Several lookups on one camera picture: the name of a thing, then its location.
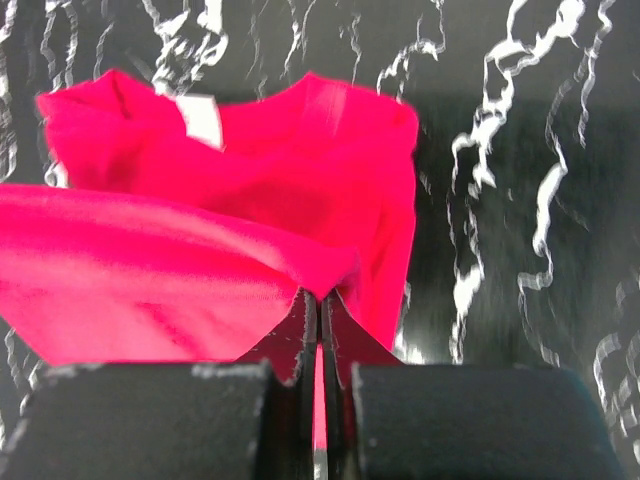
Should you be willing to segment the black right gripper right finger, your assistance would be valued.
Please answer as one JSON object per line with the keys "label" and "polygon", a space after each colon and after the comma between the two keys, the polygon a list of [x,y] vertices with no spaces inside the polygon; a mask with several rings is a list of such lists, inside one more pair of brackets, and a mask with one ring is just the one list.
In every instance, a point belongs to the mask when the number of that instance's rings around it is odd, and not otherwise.
{"label": "black right gripper right finger", "polygon": [[349,314],[337,291],[322,301],[319,332],[322,339],[327,474],[346,479],[347,462],[357,458],[357,422],[352,394],[352,367],[399,366],[385,349]]}

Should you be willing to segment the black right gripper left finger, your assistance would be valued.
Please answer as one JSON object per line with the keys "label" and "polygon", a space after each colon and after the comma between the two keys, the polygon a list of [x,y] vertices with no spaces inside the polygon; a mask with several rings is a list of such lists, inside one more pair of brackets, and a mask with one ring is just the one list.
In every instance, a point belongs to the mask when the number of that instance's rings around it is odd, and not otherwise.
{"label": "black right gripper left finger", "polygon": [[311,479],[317,347],[316,299],[298,291],[282,321],[237,359],[267,365],[270,379],[261,411],[256,479]]}

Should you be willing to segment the magenta t shirt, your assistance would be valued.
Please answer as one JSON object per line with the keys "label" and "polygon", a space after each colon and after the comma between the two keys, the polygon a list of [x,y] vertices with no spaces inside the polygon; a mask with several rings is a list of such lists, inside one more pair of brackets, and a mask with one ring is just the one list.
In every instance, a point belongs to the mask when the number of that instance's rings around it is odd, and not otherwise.
{"label": "magenta t shirt", "polygon": [[64,187],[1,187],[1,407],[46,365],[233,361],[298,293],[391,350],[414,239],[415,110],[307,74],[170,98],[119,70],[36,104]]}

